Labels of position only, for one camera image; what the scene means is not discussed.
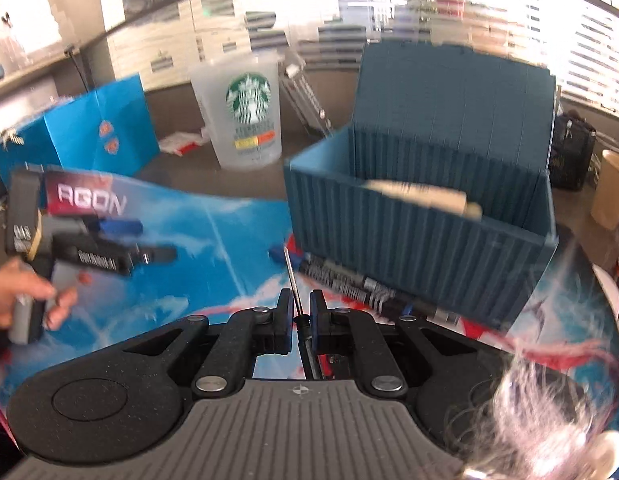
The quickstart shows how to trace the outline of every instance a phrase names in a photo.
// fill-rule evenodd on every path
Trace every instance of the blue paper bag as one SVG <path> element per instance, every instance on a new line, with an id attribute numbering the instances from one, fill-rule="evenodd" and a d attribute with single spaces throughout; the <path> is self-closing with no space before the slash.
<path id="1" fill-rule="evenodd" d="M 139 76 L 115 81 L 20 123 L 0 142 L 9 185 L 25 163 L 130 176 L 158 153 Z"/>

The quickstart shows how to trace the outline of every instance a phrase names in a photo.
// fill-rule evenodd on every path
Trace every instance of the beige container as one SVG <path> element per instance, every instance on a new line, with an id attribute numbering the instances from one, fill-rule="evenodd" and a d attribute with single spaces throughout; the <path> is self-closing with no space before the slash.
<path id="1" fill-rule="evenodd" d="M 601 174 L 593 198 L 592 217 L 606 229 L 619 224 L 619 154 L 603 150 Z"/>

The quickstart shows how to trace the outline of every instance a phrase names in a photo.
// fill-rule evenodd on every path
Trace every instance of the starbucks logo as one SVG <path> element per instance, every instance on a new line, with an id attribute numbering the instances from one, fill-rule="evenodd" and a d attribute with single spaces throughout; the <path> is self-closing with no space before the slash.
<path id="1" fill-rule="evenodd" d="M 267 115 L 272 88 L 262 75 L 247 73 L 231 82 L 225 99 L 227 110 L 235 121 L 256 124 Z"/>

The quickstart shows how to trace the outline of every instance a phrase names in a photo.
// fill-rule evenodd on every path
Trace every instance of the starbucks cup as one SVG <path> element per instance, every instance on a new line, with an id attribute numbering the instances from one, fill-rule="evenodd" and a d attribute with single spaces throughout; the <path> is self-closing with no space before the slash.
<path id="1" fill-rule="evenodd" d="M 276 51 L 228 55 L 190 70 L 221 168 L 251 170 L 280 158 Z"/>
<path id="2" fill-rule="evenodd" d="M 603 150 L 601 174 L 593 198 L 592 217 L 606 229 L 619 224 L 619 154 Z"/>

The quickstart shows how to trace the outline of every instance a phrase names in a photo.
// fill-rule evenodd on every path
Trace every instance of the metal screw head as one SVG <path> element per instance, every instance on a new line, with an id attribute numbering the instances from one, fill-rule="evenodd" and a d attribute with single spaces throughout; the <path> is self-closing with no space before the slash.
<path id="1" fill-rule="evenodd" d="M 341 324 L 341 325 L 347 325 L 347 323 L 349 323 L 349 318 L 348 317 L 343 317 L 343 316 L 338 316 L 338 314 L 349 314 L 352 311 L 351 308 L 347 308 L 345 306 L 340 306 L 338 308 L 334 308 L 331 312 L 332 314 L 332 321 L 336 324 Z"/>
<path id="2" fill-rule="evenodd" d="M 269 323 L 272 320 L 272 309 L 268 306 L 254 306 L 252 311 L 256 314 L 258 324 Z"/>
<path id="3" fill-rule="evenodd" d="M 371 387 L 379 392 L 397 392 L 403 387 L 403 381 L 393 375 L 381 375 L 371 380 Z"/>
<path id="4" fill-rule="evenodd" d="M 220 392 L 227 386 L 227 381 L 218 375 L 208 375 L 196 381 L 196 388 L 202 392 Z"/>

